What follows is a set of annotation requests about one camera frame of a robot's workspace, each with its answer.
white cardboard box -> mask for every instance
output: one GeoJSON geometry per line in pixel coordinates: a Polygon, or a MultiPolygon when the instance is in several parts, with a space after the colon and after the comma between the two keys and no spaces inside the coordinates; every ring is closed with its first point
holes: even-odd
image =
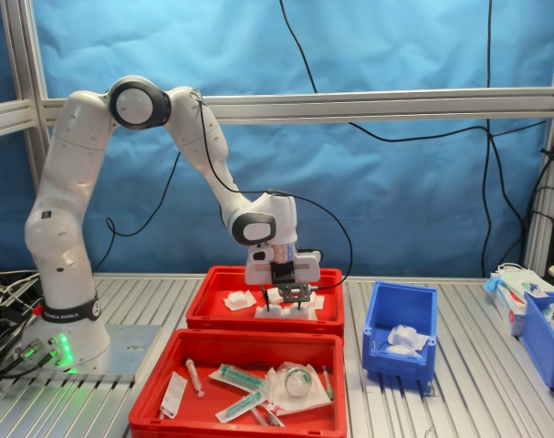
{"type": "Polygon", "coordinates": [[[512,336],[520,336],[524,329],[526,302],[505,285],[497,285],[496,292],[490,294],[496,303],[499,315],[507,323],[512,336]]]}

power cable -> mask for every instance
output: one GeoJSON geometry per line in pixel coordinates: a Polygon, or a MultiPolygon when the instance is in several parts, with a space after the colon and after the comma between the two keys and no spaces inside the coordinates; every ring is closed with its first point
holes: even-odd
{"type": "Polygon", "coordinates": [[[149,216],[149,219],[147,219],[147,221],[142,225],[141,228],[139,228],[134,233],[128,233],[128,234],[119,233],[118,231],[116,231],[116,226],[115,226],[114,221],[112,220],[112,218],[107,217],[105,219],[106,226],[112,232],[112,238],[110,239],[109,249],[106,250],[106,254],[104,254],[104,256],[102,257],[102,260],[100,260],[100,262],[96,265],[96,267],[94,268],[92,273],[98,271],[99,267],[101,267],[102,264],[104,263],[104,260],[106,260],[106,258],[109,256],[110,250],[112,249],[112,245],[114,244],[114,238],[117,235],[119,235],[120,237],[132,237],[134,235],[137,235],[138,233],[140,233],[142,230],[145,229],[145,227],[149,224],[151,219],[157,214],[157,212],[159,211],[159,209],[163,205],[163,201],[165,200],[165,195],[167,194],[167,189],[169,189],[169,184],[171,183],[171,179],[173,177],[173,174],[175,173],[175,169],[177,168],[177,162],[179,161],[179,157],[181,157],[181,155],[182,155],[181,152],[177,152],[177,157],[175,158],[175,163],[173,164],[171,173],[169,175],[169,178],[167,179],[167,183],[165,184],[165,189],[163,190],[163,195],[161,196],[161,200],[159,201],[159,204],[157,205],[157,207],[153,210],[153,212],[149,216]]]}

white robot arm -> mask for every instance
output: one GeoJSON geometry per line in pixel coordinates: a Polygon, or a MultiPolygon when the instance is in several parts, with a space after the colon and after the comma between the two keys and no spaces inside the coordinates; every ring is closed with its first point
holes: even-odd
{"type": "Polygon", "coordinates": [[[145,78],[130,76],[105,94],[73,93],[57,120],[26,222],[26,244],[44,302],[42,318],[24,330],[24,345],[34,339],[55,345],[59,354],[49,365],[56,369],[93,359],[109,345],[82,223],[110,135],[119,126],[164,126],[183,157],[208,181],[231,236],[249,246],[246,283],[279,287],[286,302],[309,300],[308,282],[319,280],[321,254],[297,249],[295,200],[267,192],[250,202],[238,191],[226,167],[224,134],[199,92],[187,87],[163,92],[145,78]]]}

syringe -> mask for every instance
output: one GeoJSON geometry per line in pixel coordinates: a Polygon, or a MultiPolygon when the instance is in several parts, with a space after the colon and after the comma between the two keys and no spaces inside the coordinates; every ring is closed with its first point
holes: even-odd
{"type": "Polygon", "coordinates": [[[192,384],[195,390],[197,391],[197,396],[203,397],[204,392],[202,391],[202,383],[200,382],[200,378],[197,376],[197,370],[195,369],[195,365],[193,365],[193,360],[191,359],[186,360],[185,366],[189,371],[189,377],[192,378],[192,384]]]}

blue plastic bin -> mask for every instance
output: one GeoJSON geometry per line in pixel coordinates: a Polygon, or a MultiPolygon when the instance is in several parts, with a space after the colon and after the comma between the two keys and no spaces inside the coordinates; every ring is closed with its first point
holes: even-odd
{"type": "Polygon", "coordinates": [[[554,388],[554,331],[542,316],[542,310],[554,303],[554,292],[546,298],[533,298],[525,294],[527,301],[522,342],[528,350],[542,380],[554,388]]]}
{"type": "Polygon", "coordinates": [[[433,379],[437,336],[437,289],[377,281],[364,326],[361,365],[422,382],[433,379]],[[402,324],[428,335],[420,359],[385,351],[392,328],[402,324]]]}

